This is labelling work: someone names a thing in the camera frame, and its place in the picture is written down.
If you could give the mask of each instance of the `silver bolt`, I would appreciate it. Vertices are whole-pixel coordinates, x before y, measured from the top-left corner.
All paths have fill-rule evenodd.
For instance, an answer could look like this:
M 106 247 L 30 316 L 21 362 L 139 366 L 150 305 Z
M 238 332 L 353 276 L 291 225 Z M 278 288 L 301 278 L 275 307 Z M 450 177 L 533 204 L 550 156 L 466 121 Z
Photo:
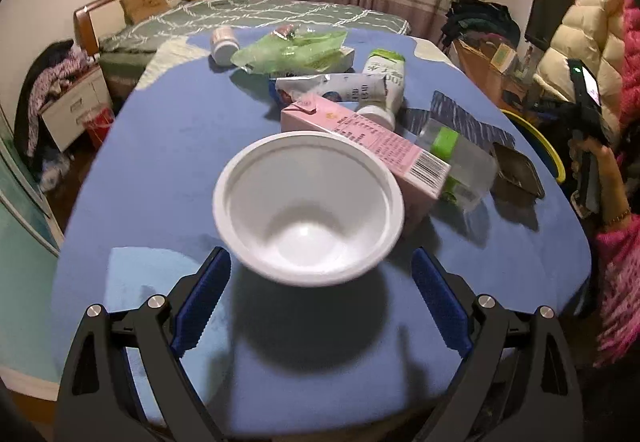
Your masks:
M 553 316 L 555 316 L 554 310 L 551 307 L 548 307 L 546 305 L 543 307 L 540 307 L 540 315 L 544 319 L 551 319 Z
M 482 294 L 478 297 L 478 303 L 482 308 L 493 308 L 495 307 L 495 299 L 491 296 L 487 296 L 486 294 Z
M 160 308 L 164 305 L 164 296 L 156 294 L 155 296 L 150 297 L 146 304 L 151 308 Z
M 96 317 L 100 312 L 102 312 L 102 307 L 100 305 L 91 305 L 87 310 L 86 314 L 89 317 Z

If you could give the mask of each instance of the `red trash can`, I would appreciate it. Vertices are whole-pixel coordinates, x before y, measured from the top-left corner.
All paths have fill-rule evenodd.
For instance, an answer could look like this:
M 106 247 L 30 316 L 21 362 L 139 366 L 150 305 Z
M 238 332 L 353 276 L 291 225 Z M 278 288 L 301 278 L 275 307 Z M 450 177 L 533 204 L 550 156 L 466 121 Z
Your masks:
M 106 104 L 96 106 L 82 116 L 82 125 L 95 149 L 100 149 L 114 120 L 113 110 Z

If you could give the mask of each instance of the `phone screen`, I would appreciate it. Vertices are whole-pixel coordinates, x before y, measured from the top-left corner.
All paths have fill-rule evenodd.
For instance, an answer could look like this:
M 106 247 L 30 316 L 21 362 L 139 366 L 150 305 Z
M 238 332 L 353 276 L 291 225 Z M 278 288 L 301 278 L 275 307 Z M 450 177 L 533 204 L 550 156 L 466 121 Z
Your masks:
M 593 78 L 591 73 L 586 69 L 582 69 L 582 76 L 584 77 L 584 84 L 587 87 L 587 93 L 590 98 L 600 106 L 600 92 L 598 91 L 598 82 Z

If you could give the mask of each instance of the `green bedspread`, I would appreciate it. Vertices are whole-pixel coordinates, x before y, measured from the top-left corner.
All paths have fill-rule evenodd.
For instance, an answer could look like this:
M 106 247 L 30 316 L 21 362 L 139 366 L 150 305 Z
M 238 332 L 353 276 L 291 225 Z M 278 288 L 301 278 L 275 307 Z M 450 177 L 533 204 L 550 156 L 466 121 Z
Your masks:
M 354 5 L 295 0 L 196 0 L 102 38 L 100 66 L 107 82 L 123 85 L 128 94 L 158 47 L 172 37 L 198 34 L 217 25 L 242 28 L 281 23 L 369 28 L 395 34 L 410 30 L 403 18 Z

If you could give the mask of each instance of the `bracelet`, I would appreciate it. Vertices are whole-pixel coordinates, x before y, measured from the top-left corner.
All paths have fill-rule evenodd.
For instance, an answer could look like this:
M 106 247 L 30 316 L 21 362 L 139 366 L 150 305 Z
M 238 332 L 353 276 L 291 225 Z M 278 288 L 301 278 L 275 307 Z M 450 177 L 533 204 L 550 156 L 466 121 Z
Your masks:
M 605 227 L 610 227 L 618 222 L 621 222 L 622 220 L 624 220 L 625 218 L 627 218 L 629 215 L 631 214 L 631 208 L 626 208 L 625 211 L 623 211 L 622 213 L 620 213 L 618 216 L 616 216 L 614 219 L 609 220 L 608 222 L 605 222 Z

